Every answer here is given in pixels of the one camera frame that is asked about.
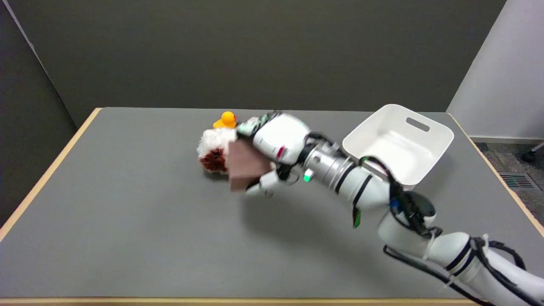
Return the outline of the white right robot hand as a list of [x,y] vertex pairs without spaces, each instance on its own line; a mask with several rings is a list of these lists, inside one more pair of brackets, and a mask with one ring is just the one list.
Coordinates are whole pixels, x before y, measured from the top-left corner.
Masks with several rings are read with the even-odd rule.
[[305,122],[291,114],[273,111],[240,122],[235,130],[275,165],[273,170],[249,184],[247,195],[272,196],[276,188],[290,184],[291,176],[298,180],[299,174],[292,172],[292,168],[300,163],[299,157],[311,132]]

